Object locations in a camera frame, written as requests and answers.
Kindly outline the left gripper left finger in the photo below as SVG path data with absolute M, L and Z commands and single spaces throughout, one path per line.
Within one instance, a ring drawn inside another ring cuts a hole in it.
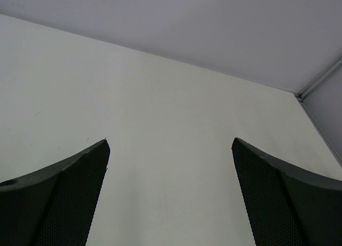
M 1 245 L 86 245 L 109 156 L 101 140 L 1 182 Z

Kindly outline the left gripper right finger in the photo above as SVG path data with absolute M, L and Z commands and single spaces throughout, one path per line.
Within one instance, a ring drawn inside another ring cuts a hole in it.
M 256 245 L 341 245 L 341 181 L 235 138 L 232 155 Z

